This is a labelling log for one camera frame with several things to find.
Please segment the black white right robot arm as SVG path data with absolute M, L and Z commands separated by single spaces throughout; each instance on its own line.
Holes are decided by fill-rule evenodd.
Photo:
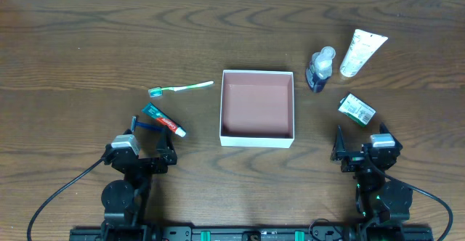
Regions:
M 341 172 L 354 174 L 355 205 L 364 217 L 364 221 L 344 227 L 343 240 L 407 239 L 403 222 L 410 218 L 413 191 L 386 175 L 386 170 L 397 162 L 402 148 L 381 124 L 379 133 L 371 135 L 369 143 L 358 151 L 349 151 L 341 128 L 337 128 L 331 160 L 341 163 Z

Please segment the white green labelled packet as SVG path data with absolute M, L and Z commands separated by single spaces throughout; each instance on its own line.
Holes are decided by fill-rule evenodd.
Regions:
M 376 114 L 370 105 L 353 94 L 348 94 L 340 101 L 338 111 L 362 127 L 366 127 Z

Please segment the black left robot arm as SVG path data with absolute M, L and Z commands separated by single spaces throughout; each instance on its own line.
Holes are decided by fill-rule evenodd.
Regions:
M 156 146 L 155 158 L 140 158 L 140 145 L 131 130 L 118 135 L 105 147 L 103 163 L 124 175 L 102 191 L 104 221 L 97 240 L 160 240 L 158 226 L 145 221 L 145 211 L 154 174 L 168 172 L 177 163 L 171 130 L 164 126 Z

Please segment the white lotion tube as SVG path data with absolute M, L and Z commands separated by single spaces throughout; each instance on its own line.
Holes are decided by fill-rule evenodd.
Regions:
M 387 40 L 386 36 L 356 29 L 339 68 L 340 73 L 348 78 L 355 76 Z

